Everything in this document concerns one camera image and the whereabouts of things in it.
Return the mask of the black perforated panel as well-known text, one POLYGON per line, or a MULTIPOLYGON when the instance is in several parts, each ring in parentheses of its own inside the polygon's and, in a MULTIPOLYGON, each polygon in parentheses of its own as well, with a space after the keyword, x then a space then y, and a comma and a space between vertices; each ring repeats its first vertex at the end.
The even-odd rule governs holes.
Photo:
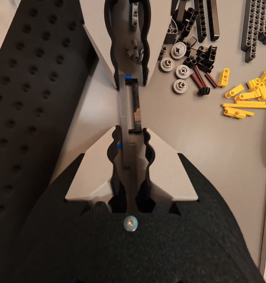
POLYGON ((21 1, 0 48, 0 246, 48 186, 95 51, 79 1, 21 1))

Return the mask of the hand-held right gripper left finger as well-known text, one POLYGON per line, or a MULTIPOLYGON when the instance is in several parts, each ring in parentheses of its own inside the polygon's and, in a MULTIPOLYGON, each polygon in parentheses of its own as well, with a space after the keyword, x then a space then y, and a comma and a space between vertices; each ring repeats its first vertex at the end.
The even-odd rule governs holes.
POLYGON ((119 125, 113 126, 86 150, 65 196, 66 200, 87 201, 91 207, 101 201, 113 213, 127 211, 126 191, 115 163, 120 132, 119 125))

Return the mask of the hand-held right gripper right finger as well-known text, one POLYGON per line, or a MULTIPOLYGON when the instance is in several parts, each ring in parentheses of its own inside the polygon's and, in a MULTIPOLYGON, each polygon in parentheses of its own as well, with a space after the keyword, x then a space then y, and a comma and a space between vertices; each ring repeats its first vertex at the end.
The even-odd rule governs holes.
POLYGON ((158 203, 170 209, 177 201, 196 201, 198 195, 177 151, 148 128, 143 128, 145 178, 135 202, 138 211, 151 213, 158 203))

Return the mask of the black lego beam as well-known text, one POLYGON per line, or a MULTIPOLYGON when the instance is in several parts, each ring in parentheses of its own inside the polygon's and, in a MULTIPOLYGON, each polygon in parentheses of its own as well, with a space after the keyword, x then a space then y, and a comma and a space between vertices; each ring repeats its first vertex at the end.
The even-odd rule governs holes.
POLYGON ((131 86, 132 91, 132 106, 134 114, 134 129, 128 130, 130 134, 140 134, 142 133, 141 126, 141 110, 139 103, 139 84, 136 78, 131 78, 131 80, 125 81, 125 84, 131 86))
POLYGON ((208 11, 210 40, 212 42, 215 42, 220 37, 217 1, 207 0, 206 3, 207 3, 207 11, 208 11))
POLYGON ((203 0, 194 0, 194 9, 198 11, 198 16, 196 19, 198 42, 203 43, 207 37, 203 0))

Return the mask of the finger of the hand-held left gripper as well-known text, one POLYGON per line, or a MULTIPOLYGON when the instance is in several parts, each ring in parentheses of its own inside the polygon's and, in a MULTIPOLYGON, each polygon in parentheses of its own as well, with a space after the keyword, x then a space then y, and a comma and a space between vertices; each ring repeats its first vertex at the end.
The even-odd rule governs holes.
POLYGON ((115 35, 111 11, 117 0, 80 0, 83 26, 106 72, 107 78, 119 90, 119 69, 115 56, 115 35))
POLYGON ((142 75, 143 85, 146 86, 154 72, 178 1, 143 0, 141 3, 144 12, 141 30, 141 41, 144 50, 142 75))

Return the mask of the stack of dark grey beams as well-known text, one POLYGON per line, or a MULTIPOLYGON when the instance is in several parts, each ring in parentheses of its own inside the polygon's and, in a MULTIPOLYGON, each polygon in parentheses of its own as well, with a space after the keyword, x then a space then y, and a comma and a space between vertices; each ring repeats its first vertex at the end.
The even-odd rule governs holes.
POLYGON ((241 38, 246 63, 255 59, 258 42, 266 45, 266 0, 246 0, 241 38))

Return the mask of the pile of black grey parts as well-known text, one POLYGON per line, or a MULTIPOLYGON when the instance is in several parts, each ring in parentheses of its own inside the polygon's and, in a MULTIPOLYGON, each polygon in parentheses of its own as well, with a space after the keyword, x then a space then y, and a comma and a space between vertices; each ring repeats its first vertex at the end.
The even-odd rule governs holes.
MULTIPOLYGON (((132 6, 132 22, 135 25, 138 21, 138 4, 141 1, 129 1, 132 6)), ((186 1, 178 1, 175 12, 164 39, 161 51, 159 53, 158 61, 160 67, 165 72, 170 72, 174 68, 174 60, 179 60, 184 56, 186 59, 183 64, 176 69, 176 76, 179 78, 174 83, 174 91, 177 94, 182 94, 187 90, 187 85, 184 81, 187 77, 194 77, 190 75, 189 69, 194 69, 198 74, 199 70, 206 72, 209 75, 213 69, 217 47, 210 46, 208 49, 202 49, 200 46, 195 51, 192 46, 197 41, 194 37, 187 42, 184 39, 188 37, 198 16, 198 11, 194 8, 186 9, 186 1)), ((144 55, 144 49, 141 51, 140 62, 144 55)))

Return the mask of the long dark grey lego beam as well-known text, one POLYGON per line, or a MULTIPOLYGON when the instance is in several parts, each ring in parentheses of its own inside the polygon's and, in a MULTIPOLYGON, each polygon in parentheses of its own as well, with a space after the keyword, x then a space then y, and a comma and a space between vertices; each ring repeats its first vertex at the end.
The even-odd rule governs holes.
POLYGON ((121 112, 121 132, 123 144, 123 167, 130 169, 132 159, 132 146, 134 143, 130 142, 128 132, 128 118, 129 118, 129 89, 125 83, 125 75, 119 74, 119 93, 120 93, 120 112, 121 112))

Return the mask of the pile of yellow lego pieces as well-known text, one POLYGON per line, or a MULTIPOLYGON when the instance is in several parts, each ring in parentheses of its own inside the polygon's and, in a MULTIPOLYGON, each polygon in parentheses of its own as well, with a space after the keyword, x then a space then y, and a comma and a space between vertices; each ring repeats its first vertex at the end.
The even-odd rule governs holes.
POLYGON ((234 101, 221 104, 224 116, 244 119, 255 115, 250 110, 266 110, 266 70, 260 77, 247 81, 246 87, 247 92, 243 92, 245 87, 240 84, 225 94, 226 99, 234 101))

